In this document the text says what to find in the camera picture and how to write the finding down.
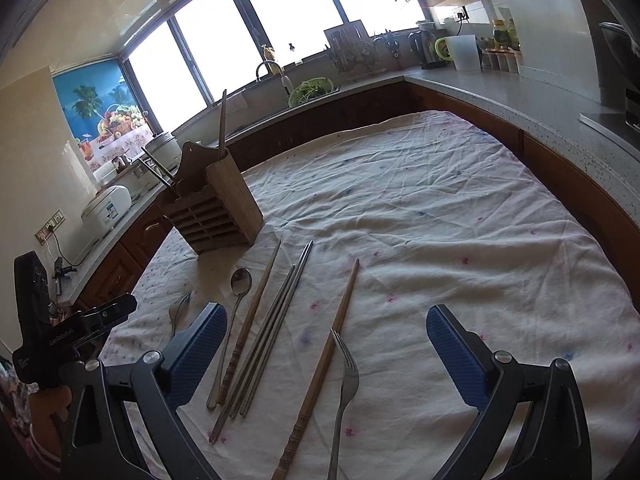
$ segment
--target spoon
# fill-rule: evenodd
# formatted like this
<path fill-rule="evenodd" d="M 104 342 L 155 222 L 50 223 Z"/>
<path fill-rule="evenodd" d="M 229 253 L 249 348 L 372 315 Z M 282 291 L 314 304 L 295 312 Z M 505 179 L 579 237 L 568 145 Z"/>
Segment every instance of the spoon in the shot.
<path fill-rule="evenodd" d="M 241 267 L 236 270 L 231 276 L 231 291 L 238 297 L 236 300 L 236 304 L 234 305 L 231 316 L 229 317 L 229 322 L 226 325 L 226 335 L 225 339 L 222 343 L 222 354 L 220 355 L 220 361 L 218 361 L 218 370 L 216 371 L 216 378 L 213 381 L 213 387 L 211 388 L 211 393 L 209 394 L 209 399 L 207 399 L 207 407 L 209 409 L 213 409 L 218 403 L 218 392 L 220 390 L 220 382 L 222 380 L 222 371 L 224 370 L 225 363 L 225 354 L 226 347 L 229 344 L 229 336 L 231 335 L 231 327 L 233 326 L 234 319 L 236 318 L 236 311 L 238 310 L 238 305 L 242 301 L 242 298 L 246 296 L 246 294 L 251 290 L 251 273 Z"/>

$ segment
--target wall mural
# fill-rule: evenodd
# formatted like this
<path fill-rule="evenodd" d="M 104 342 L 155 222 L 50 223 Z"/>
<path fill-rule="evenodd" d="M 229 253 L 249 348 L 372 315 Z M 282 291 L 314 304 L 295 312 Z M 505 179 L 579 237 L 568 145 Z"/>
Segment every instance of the wall mural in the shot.
<path fill-rule="evenodd" d="M 152 139 L 116 60 L 70 70 L 55 76 L 53 84 L 66 122 L 92 171 L 124 153 L 133 158 Z"/>

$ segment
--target ceiling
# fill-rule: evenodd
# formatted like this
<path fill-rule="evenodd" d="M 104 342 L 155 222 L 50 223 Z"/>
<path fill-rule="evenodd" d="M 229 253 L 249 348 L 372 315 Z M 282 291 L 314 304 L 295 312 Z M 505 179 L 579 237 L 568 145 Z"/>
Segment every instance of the ceiling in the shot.
<path fill-rule="evenodd" d="M 0 88 L 40 68 L 52 73 L 117 53 L 175 0 L 49 0 L 0 65 Z"/>

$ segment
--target green basket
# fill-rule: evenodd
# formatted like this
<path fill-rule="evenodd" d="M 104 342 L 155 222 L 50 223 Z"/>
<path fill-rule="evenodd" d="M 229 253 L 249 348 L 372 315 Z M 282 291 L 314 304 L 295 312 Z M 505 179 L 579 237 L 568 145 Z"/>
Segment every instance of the green basket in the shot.
<path fill-rule="evenodd" d="M 320 87 L 325 90 L 324 94 L 316 97 L 304 99 L 304 96 L 305 96 L 304 92 L 308 88 L 309 83 L 319 84 Z M 293 108 L 302 103 L 307 103 L 309 101 L 312 101 L 313 99 L 318 99 L 319 97 L 330 94 L 333 91 L 334 91 L 334 84 L 331 82 L 330 79 L 327 79 L 325 77 L 316 77 L 316 78 L 310 79 L 309 81 L 304 81 L 289 96 L 289 108 Z"/>

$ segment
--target rice cooker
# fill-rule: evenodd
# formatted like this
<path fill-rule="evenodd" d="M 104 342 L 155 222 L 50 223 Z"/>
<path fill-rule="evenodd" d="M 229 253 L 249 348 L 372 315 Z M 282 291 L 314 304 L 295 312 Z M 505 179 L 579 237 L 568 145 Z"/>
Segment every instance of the rice cooker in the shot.
<path fill-rule="evenodd" d="M 104 238 L 131 207 L 131 195 L 124 186 L 111 186 L 97 195 L 82 211 L 82 224 L 94 240 Z"/>
<path fill-rule="evenodd" d="M 168 170 L 173 170 L 180 164 L 182 150 L 175 137 L 168 132 L 151 139 L 145 149 Z"/>

